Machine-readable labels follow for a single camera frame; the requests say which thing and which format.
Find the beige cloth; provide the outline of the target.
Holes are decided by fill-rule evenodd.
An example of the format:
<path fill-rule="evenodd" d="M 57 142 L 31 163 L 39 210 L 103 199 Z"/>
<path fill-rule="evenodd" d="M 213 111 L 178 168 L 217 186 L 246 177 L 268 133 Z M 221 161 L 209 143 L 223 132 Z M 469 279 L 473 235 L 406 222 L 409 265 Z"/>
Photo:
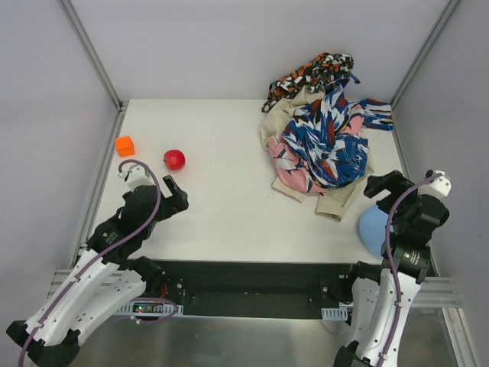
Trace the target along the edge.
<path fill-rule="evenodd" d="M 312 93 L 308 87 L 304 87 L 293 99 L 280 100 L 268 112 L 267 117 L 261 125 L 260 131 L 263 149 L 268 151 L 270 140 L 272 138 L 278 138 L 283 133 L 285 127 L 293 117 L 293 113 L 297 109 L 301 109 L 324 96 L 324 92 Z M 363 177 L 349 183 L 346 187 L 333 189 L 328 193 L 320 193 L 317 196 L 315 214 L 335 222 L 341 222 L 349 207 L 360 195 L 361 189 L 364 188 L 366 176 L 373 172 L 373 158 L 369 157 L 366 174 Z M 303 202 L 306 198 L 305 193 L 288 187 L 279 177 L 274 180 L 271 187 L 299 203 Z"/>

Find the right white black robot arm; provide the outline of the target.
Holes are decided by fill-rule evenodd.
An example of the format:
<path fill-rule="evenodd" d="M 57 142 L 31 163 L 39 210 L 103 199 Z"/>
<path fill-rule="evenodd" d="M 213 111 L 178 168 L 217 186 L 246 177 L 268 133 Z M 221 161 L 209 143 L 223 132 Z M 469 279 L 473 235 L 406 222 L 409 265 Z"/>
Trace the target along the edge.
<path fill-rule="evenodd" d="M 449 218 L 442 202 L 452 188 L 444 171 L 429 170 L 414 183 L 399 171 L 370 176 L 364 189 L 387 214 L 383 261 L 359 261 L 339 284 L 338 301 L 352 302 L 350 332 L 335 356 L 335 366 L 395 366 L 412 303 L 431 263 L 429 241 Z"/>

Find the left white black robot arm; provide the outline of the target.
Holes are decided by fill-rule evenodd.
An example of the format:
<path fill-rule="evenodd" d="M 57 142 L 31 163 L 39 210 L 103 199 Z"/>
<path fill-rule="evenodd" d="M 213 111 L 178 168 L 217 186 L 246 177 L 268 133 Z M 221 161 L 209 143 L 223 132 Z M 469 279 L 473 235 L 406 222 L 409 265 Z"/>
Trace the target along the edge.
<path fill-rule="evenodd" d="M 21 347 L 19 365 L 68 366 L 81 345 L 115 311 L 139 297 L 168 302 L 168 281 L 155 261 L 129 261 L 155 226 L 186 210 L 188 196 L 167 175 L 165 197 L 146 176 L 126 178 L 124 205 L 101 222 L 86 249 L 53 296 L 27 320 L 15 320 L 7 335 Z"/>

